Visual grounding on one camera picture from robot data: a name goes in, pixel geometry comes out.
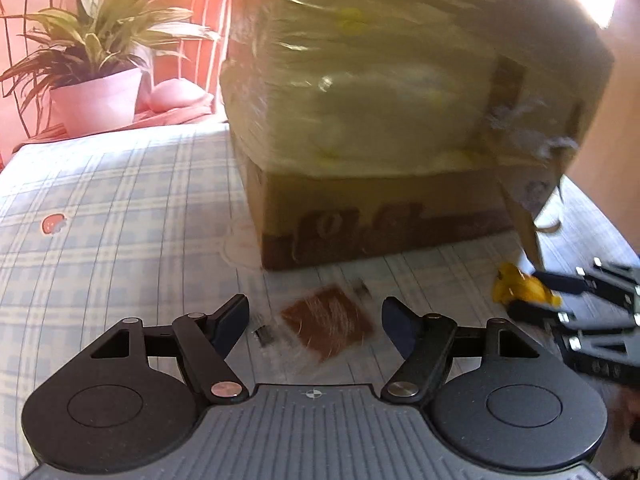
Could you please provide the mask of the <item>person right hand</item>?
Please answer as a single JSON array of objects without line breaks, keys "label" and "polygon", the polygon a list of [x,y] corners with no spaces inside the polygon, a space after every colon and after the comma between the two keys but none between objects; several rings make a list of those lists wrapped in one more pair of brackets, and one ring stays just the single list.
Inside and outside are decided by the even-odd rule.
[{"label": "person right hand", "polygon": [[616,411],[622,416],[630,440],[640,443],[640,393],[638,389],[618,387],[615,399]]}]

